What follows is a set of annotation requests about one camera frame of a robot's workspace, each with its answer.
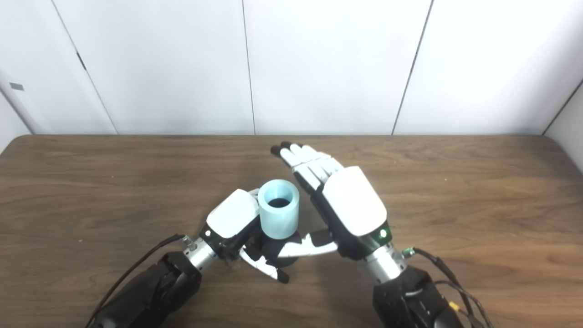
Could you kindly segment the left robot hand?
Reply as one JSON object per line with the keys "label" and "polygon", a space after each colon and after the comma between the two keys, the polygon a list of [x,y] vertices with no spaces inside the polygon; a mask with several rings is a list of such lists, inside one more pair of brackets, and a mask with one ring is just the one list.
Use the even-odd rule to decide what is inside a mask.
{"label": "left robot hand", "polygon": [[208,214],[195,241],[196,249],[188,255],[200,272],[217,260],[233,269],[244,261],[281,284],[289,282],[289,276],[262,253],[257,195],[258,189],[236,189]]}

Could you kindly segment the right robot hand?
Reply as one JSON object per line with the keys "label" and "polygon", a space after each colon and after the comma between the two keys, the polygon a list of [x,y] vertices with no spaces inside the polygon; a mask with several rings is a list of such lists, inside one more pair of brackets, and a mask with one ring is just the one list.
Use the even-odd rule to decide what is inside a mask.
{"label": "right robot hand", "polygon": [[282,142],[271,153],[291,168],[308,193],[327,229],[288,241],[269,255],[277,258],[314,256],[337,251],[362,260],[390,243],[387,208],[358,166],[342,166],[334,157],[306,144]]}

